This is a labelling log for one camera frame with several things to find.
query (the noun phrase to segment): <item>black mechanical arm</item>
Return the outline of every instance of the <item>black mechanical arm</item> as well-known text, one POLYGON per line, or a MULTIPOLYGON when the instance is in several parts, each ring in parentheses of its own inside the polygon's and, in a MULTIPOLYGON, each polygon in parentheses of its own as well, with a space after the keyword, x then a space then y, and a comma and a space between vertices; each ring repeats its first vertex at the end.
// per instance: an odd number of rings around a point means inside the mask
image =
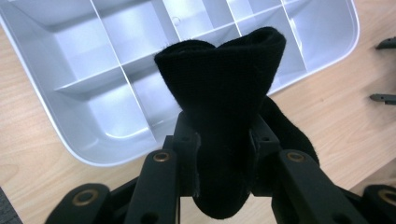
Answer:
MULTIPOLYGON (((370 186, 362 197, 338 188, 306 153, 282 149, 261 117, 249 130, 256 197, 272 197, 277 223, 396 223, 396 189, 370 186)), ((146 157, 141 174, 109 191, 102 184, 71 190, 47 224, 179 223, 180 197, 196 188, 199 136, 184 113, 163 149, 146 157)))

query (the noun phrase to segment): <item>gray plastic organizer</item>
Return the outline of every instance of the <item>gray plastic organizer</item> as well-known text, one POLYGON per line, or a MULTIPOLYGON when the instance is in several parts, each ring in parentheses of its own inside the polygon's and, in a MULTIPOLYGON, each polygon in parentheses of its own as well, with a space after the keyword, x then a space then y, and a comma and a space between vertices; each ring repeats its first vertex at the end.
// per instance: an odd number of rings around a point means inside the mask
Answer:
POLYGON ((352 0, 0 0, 1 23, 65 147, 111 166, 160 148, 180 111, 153 61, 185 39, 214 45, 273 26, 288 40, 271 92, 359 38, 352 0))

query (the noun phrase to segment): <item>wooden table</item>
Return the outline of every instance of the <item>wooden table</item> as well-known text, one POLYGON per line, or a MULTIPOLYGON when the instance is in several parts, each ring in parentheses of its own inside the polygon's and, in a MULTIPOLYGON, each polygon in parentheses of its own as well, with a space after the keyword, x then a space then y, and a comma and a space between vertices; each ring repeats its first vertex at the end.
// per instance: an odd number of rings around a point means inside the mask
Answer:
MULTIPOLYGON (((361 38, 343 61, 273 95, 311 139, 332 181, 351 189, 396 158, 396 106, 371 101, 396 93, 396 49, 375 45, 396 35, 395 0, 355 0, 361 38)), ((140 173, 143 159, 98 168, 73 158, 55 133, 3 30, 0 31, 0 186, 24 223, 43 223, 71 189, 111 189, 140 173)), ((274 223, 270 199, 250 197, 224 222, 182 199, 182 223, 274 223)))

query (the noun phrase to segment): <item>metal grommet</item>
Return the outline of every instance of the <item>metal grommet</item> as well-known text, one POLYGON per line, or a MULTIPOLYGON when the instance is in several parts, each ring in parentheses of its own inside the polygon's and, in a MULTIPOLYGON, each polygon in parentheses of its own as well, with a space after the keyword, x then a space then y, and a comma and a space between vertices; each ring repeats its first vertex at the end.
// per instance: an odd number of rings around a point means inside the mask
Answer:
POLYGON ((286 156, 291 161, 297 161, 297 162, 305 161, 305 156, 298 152, 289 152, 286 156))
POLYGON ((389 189, 381 189, 378 191, 378 196, 386 203, 396 206, 396 192, 389 189))
POLYGON ((153 157, 155 161, 168 161, 170 158, 171 156, 167 152, 159 152, 153 157))
POLYGON ((73 205, 84 206, 95 201, 99 196, 97 189, 84 189, 73 198, 73 205))

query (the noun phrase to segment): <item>black felt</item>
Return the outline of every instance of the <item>black felt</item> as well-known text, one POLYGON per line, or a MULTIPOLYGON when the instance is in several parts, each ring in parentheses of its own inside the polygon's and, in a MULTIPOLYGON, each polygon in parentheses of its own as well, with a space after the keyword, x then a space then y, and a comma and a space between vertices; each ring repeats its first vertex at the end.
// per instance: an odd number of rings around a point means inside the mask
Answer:
POLYGON ((0 224, 22 224, 20 218, 0 188, 0 224))
POLYGON ((194 201, 210 217, 231 217, 248 198, 253 184, 248 130, 257 114, 276 119, 270 127, 276 126, 272 128, 281 141, 289 141, 282 133, 289 127, 299 132, 266 97, 285 45, 281 33, 264 27, 217 48, 187 40, 155 56, 166 85, 200 134, 199 192, 194 201))

